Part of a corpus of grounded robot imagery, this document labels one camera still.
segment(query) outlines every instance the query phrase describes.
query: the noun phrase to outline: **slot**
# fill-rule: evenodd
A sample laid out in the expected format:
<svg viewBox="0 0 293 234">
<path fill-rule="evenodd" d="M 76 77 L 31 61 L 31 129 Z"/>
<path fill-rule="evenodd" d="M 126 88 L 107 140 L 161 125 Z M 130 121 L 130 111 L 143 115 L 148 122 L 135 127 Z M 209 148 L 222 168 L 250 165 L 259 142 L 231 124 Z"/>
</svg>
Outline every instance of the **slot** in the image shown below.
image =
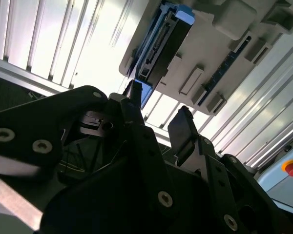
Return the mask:
<svg viewBox="0 0 293 234">
<path fill-rule="evenodd" d="M 263 51 L 259 54 L 259 56 L 257 56 L 257 58 L 255 59 L 254 64 L 257 64 L 267 51 L 268 51 L 268 47 L 265 47 Z"/>
<path fill-rule="evenodd" d="M 249 42 L 251 41 L 251 36 L 247 36 L 245 41 L 241 44 L 239 49 L 236 50 L 236 52 L 231 51 L 225 58 L 225 60 L 220 64 L 220 66 L 217 68 L 216 72 L 211 76 L 207 84 L 204 85 L 206 89 L 205 95 L 202 97 L 202 99 L 199 101 L 198 105 L 201 106 L 205 99 L 208 97 L 208 95 L 212 92 L 212 90 L 215 88 L 217 83 L 221 80 L 221 78 L 225 75 L 227 70 L 233 65 L 233 63 L 236 61 L 236 59 L 239 57 L 239 55 L 242 53 L 242 51 L 247 47 Z"/>
</svg>

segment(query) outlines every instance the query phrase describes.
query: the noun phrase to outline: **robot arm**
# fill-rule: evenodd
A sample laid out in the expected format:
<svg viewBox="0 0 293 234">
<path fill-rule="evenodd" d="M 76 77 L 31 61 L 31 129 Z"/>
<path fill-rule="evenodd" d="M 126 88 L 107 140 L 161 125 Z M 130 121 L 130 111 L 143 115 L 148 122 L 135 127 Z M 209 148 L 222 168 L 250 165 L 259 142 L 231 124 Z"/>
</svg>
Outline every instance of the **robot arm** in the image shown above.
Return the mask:
<svg viewBox="0 0 293 234">
<path fill-rule="evenodd" d="M 108 99 L 85 86 L 0 112 L 0 213 L 42 234 L 274 233 L 293 225 L 234 156 L 219 158 L 182 107 L 164 162 L 140 112 L 141 85 Z M 104 137 L 105 166 L 71 187 L 55 166 L 63 145 Z"/>
</svg>

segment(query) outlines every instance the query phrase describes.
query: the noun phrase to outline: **blue plastic part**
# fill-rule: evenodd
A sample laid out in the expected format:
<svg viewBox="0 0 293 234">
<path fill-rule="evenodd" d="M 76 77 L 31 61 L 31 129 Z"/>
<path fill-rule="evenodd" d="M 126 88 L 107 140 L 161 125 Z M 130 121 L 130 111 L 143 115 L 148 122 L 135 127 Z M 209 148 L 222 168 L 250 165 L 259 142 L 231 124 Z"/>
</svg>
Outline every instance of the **blue plastic part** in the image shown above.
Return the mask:
<svg viewBox="0 0 293 234">
<path fill-rule="evenodd" d="M 153 87 L 147 83 L 144 83 L 144 82 L 138 80 L 138 79 L 136 79 L 135 81 L 142 84 L 141 108 L 143 108 L 152 94 Z"/>
<path fill-rule="evenodd" d="M 192 9 L 186 5 L 179 5 L 176 10 L 175 17 L 186 22 L 189 25 L 193 25 L 195 21 L 194 13 Z"/>
<path fill-rule="evenodd" d="M 284 157 L 274 163 L 271 167 L 263 172 L 257 182 L 259 185 L 268 192 L 275 187 L 278 183 L 284 181 L 289 175 L 282 170 L 284 162 L 293 159 L 293 149 L 289 151 Z M 283 210 L 293 213 L 293 207 L 286 204 L 286 201 L 274 200 L 275 204 Z"/>
<path fill-rule="evenodd" d="M 133 60 L 133 67 L 129 69 L 129 77 L 136 79 L 138 76 L 138 71 L 140 70 L 141 63 L 144 61 L 145 56 L 147 54 L 147 51 L 150 47 L 150 45 L 154 41 L 154 36 L 157 34 L 158 30 L 161 28 L 162 23 L 165 20 L 165 17 L 168 13 L 168 11 L 175 10 L 175 17 L 179 18 L 182 21 L 185 21 L 189 25 L 193 25 L 195 17 L 194 14 L 192 13 L 191 8 L 185 5 L 179 5 L 179 4 L 172 4 L 172 3 L 162 3 L 160 6 L 161 12 L 158 13 L 159 15 L 156 15 L 156 18 L 153 19 L 151 26 L 148 29 L 148 32 L 142 42 L 142 44 L 139 46 L 137 53 L 134 56 Z"/>
<path fill-rule="evenodd" d="M 142 89 L 143 89 L 142 97 L 141 97 L 142 108 L 145 106 L 148 99 L 150 98 L 153 92 L 153 87 L 147 83 L 137 80 L 138 72 L 141 68 L 142 62 L 144 61 L 146 57 L 149 47 L 153 44 L 155 35 L 158 33 L 159 29 L 161 28 L 163 22 L 165 21 L 165 17 L 169 11 L 174 11 L 176 18 L 186 22 L 189 25 L 193 25 L 195 21 L 195 16 L 192 12 L 192 9 L 186 5 L 172 4 L 168 2 L 163 2 L 160 5 L 160 11 L 152 20 L 152 23 L 148 29 L 148 32 L 134 56 L 132 66 L 130 67 L 128 71 L 129 78 L 133 78 L 135 79 L 135 81 L 142 84 Z"/>
</svg>

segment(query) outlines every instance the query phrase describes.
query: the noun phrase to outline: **black cable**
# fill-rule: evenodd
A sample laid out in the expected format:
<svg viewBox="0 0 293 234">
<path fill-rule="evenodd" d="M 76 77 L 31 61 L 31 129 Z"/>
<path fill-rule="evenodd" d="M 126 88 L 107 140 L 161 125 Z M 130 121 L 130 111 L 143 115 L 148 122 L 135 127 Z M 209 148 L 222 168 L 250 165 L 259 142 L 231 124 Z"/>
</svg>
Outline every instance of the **black cable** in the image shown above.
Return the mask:
<svg viewBox="0 0 293 234">
<path fill-rule="evenodd" d="M 86 161 L 85 161 L 85 159 L 84 159 L 84 155 L 83 155 L 82 149 L 81 149 L 81 147 L 80 147 L 80 144 L 76 144 L 76 146 L 77 146 L 77 150 L 78 150 L 78 153 L 79 153 L 79 157 L 80 157 L 80 159 L 81 159 L 81 161 L 82 161 L 82 164 L 83 164 L 84 170 L 87 172 L 87 171 L 88 171 L 88 169 L 87 169 L 87 164 L 86 164 Z"/>
<path fill-rule="evenodd" d="M 66 170 L 67 170 L 67 166 L 68 166 L 68 159 L 69 159 L 69 147 L 68 147 L 67 154 L 66 154 L 66 166 L 65 166 L 65 170 L 64 170 L 64 175 L 66 174 Z"/>
<path fill-rule="evenodd" d="M 96 149 L 94 151 L 94 155 L 93 155 L 92 161 L 90 163 L 89 172 L 93 172 L 94 171 L 94 167 L 95 167 L 96 162 L 97 162 L 97 158 L 98 158 L 98 155 L 99 155 L 99 151 L 100 151 L 101 145 L 102 145 L 102 142 L 99 141 L 97 143 L 97 146 L 96 146 Z"/>
</svg>

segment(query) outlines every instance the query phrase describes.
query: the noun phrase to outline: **black metal bracket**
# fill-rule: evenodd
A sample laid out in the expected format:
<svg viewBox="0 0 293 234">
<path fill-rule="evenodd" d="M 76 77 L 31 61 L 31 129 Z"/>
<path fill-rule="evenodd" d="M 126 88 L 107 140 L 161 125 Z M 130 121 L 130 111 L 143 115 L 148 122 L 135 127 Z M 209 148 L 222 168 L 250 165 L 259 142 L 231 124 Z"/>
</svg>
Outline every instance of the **black metal bracket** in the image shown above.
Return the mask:
<svg viewBox="0 0 293 234">
<path fill-rule="evenodd" d="M 293 224 L 286 218 L 267 193 L 248 173 L 243 164 L 232 155 L 224 155 L 220 161 L 234 178 L 231 183 L 239 184 L 244 196 L 236 198 L 239 210 L 252 207 L 253 222 L 262 233 L 293 233 Z"/>
<path fill-rule="evenodd" d="M 178 165 L 199 174 L 209 191 L 206 200 L 212 209 L 206 217 L 207 222 L 213 217 L 216 220 L 216 230 L 248 233 L 239 219 L 227 170 L 216 159 L 213 144 L 197 133 L 193 116 L 187 107 L 183 106 L 178 111 L 168 126 L 168 132 L 172 149 L 178 156 Z"/>
</svg>

